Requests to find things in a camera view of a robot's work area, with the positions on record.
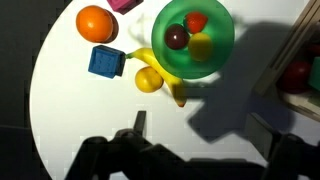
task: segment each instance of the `banana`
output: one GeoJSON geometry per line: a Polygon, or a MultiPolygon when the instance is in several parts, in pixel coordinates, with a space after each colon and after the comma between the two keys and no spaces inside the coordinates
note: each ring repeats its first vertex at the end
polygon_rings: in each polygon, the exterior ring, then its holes
{"type": "Polygon", "coordinates": [[[126,59],[131,58],[137,58],[149,64],[153,69],[155,69],[166,82],[178,106],[184,107],[184,105],[187,102],[187,98],[185,95],[183,80],[176,76],[173,76],[172,74],[168,73],[165,69],[163,69],[163,67],[159,64],[158,60],[154,56],[153,50],[151,48],[140,48],[134,52],[126,54],[126,59]]]}

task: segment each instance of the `orange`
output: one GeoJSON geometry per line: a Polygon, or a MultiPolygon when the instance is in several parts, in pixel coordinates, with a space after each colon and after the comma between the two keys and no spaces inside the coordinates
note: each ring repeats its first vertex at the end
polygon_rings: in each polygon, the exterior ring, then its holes
{"type": "Polygon", "coordinates": [[[106,42],[113,32],[113,23],[109,12],[95,5],[80,10],[76,24],[81,36],[94,43],[106,42]]]}

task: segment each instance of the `table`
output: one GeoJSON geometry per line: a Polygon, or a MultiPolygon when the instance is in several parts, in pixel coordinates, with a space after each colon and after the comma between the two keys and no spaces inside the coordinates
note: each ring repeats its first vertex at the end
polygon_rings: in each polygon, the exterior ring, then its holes
{"type": "MultiPolygon", "coordinates": [[[[142,17],[154,19],[168,2],[145,0],[126,15],[113,13],[120,26],[119,34],[106,45],[126,53],[150,46],[150,21],[137,22],[142,17]]],[[[245,118],[255,81],[307,2],[220,2],[234,19],[242,19],[236,22],[233,54],[220,72],[188,81],[203,83],[207,88],[189,88],[192,98],[184,108],[176,106],[165,87],[153,94],[137,90],[134,75],[145,66],[140,61],[127,61],[123,76],[113,80],[89,73],[91,50],[99,44],[87,42],[79,35],[76,15],[88,5],[109,11],[111,8],[105,0],[70,3],[43,43],[30,93],[33,136],[54,180],[65,177],[84,139],[105,136],[110,140],[117,130],[133,126],[138,110],[147,111],[146,139],[162,143],[185,160],[232,157],[266,164],[256,149],[232,130],[242,128],[240,122],[245,118]]]]}

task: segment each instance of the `red apple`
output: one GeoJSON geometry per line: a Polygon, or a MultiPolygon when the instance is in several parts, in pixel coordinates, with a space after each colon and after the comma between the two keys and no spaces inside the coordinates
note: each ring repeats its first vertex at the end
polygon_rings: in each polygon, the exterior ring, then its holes
{"type": "Polygon", "coordinates": [[[310,89],[308,79],[311,64],[306,61],[291,62],[277,82],[277,87],[287,93],[299,94],[310,89]]]}

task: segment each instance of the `wooden shelf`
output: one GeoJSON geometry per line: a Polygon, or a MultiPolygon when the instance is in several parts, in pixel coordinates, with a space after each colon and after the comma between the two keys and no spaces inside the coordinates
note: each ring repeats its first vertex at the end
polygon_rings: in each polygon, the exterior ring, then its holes
{"type": "Polygon", "coordinates": [[[275,86],[290,62],[295,60],[311,62],[313,60],[313,57],[306,53],[305,47],[310,42],[320,42],[320,1],[317,3],[318,5],[314,6],[312,14],[309,15],[309,20],[303,20],[304,29],[301,30],[301,34],[292,34],[291,38],[286,42],[287,44],[279,51],[278,55],[257,82],[254,91],[320,122],[319,91],[310,90],[302,94],[289,94],[279,91],[275,86]]]}

